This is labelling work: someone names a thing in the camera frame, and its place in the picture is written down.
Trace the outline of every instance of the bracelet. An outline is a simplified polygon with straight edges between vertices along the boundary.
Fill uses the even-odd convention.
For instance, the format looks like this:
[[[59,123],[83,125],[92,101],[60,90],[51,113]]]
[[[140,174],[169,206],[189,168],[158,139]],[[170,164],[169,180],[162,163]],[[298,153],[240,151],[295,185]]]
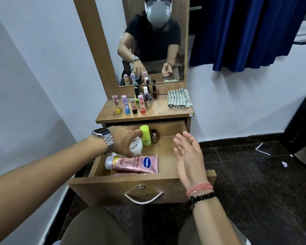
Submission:
[[[189,198],[189,203],[190,203],[190,205],[192,207],[192,210],[193,210],[194,207],[195,207],[196,202],[201,201],[201,200],[211,199],[213,197],[216,197],[215,192],[204,194],[204,195],[197,196],[197,197],[191,196]]]
[[[203,191],[203,190],[207,190],[207,189],[213,189],[213,187],[212,187],[210,182],[198,184],[193,189],[187,191],[186,194],[189,197],[190,195],[192,195],[194,193],[197,193],[197,192]]]

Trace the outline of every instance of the drawer handle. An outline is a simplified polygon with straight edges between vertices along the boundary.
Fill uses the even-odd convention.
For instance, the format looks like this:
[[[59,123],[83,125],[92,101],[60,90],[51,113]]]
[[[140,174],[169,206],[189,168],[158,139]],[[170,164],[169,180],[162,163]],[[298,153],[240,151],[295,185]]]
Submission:
[[[160,197],[162,194],[164,194],[164,192],[160,192],[157,196],[155,196],[154,198],[152,198],[151,200],[149,201],[146,201],[146,202],[139,202],[137,200],[134,200],[132,197],[130,197],[128,194],[124,194],[124,196],[129,199],[131,202],[135,203],[135,204],[138,204],[138,205],[146,205],[146,204],[149,204],[149,203],[152,203],[154,200],[156,200],[158,197]]]

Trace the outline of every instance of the dressing table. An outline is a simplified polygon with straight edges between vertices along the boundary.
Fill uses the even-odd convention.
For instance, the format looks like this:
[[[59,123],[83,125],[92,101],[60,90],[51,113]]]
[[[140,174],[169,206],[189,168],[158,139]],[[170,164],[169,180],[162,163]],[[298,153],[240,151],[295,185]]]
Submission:
[[[151,100],[151,108],[147,109],[145,114],[141,114],[139,107],[137,114],[126,114],[121,95],[126,95],[129,102],[130,98],[134,98],[134,86],[118,86],[97,4],[95,0],[74,0],[74,3],[108,99],[98,114],[96,123],[102,124],[103,127],[134,125],[138,128],[145,124],[150,130],[156,129],[159,142],[143,147],[142,155],[158,155],[159,173],[114,176],[114,171],[105,168],[106,156],[99,156],[95,159],[88,177],[70,179],[68,185],[89,206],[188,201],[186,190],[178,177],[178,162],[173,152],[175,147],[173,138],[177,133],[190,131],[194,110],[193,107],[170,109],[167,99],[169,90],[186,87],[187,61],[185,61],[183,81],[156,83],[159,99]],[[126,9],[128,0],[123,0],[123,3]],[[177,20],[184,20],[182,46],[185,58],[187,58],[188,36],[186,34],[188,34],[189,0],[175,0],[173,10],[175,7],[179,8],[178,12],[175,11],[175,16],[185,14],[184,17]],[[129,10],[125,10],[126,20],[129,20],[130,13]],[[141,92],[143,92],[143,86],[139,86]],[[116,113],[112,95],[118,95],[119,106],[122,110],[120,114]],[[213,185],[216,180],[215,171],[207,170],[206,174]]]

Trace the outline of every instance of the wooden tabletop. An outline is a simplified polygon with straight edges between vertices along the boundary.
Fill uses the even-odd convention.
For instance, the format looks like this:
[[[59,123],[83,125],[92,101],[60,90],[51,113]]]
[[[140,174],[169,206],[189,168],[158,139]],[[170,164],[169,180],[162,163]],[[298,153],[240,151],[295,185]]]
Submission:
[[[128,98],[129,108],[131,110],[130,100]],[[172,118],[183,118],[194,116],[192,106],[190,108],[176,108],[170,109],[168,107],[167,95],[159,95],[159,99],[154,101],[151,100],[151,109],[147,109],[145,114],[141,114],[139,107],[137,107],[137,114],[126,114],[124,110],[124,104],[119,99],[119,106],[121,113],[117,114],[115,111],[115,104],[113,100],[107,100],[100,114],[96,118],[97,124],[102,123],[116,123],[116,122],[129,122],[129,121],[140,121],[140,120],[152,120],[152,119],[172,119]]]

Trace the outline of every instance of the wooden drawer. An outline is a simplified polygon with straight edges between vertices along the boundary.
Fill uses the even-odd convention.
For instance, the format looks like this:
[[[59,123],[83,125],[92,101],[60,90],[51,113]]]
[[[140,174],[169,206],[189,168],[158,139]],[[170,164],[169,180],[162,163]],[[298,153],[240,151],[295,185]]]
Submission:
[[[178,177],[178,161],[173,152],[173,138],[186,131],[185,122],[168,121],[146,123],[156,129],[160,136],[157,144],[143,147],[142,155],[159,156],[159,173],[114,175],[106,170],[106,156],[96,158],[88,177],[73,178],[68,185],[89,205],[128,205],[138,203],[177,203],[186,202],[186,190]],[[214,170],[207,170],[208,180],[213,185],[216,179]]]

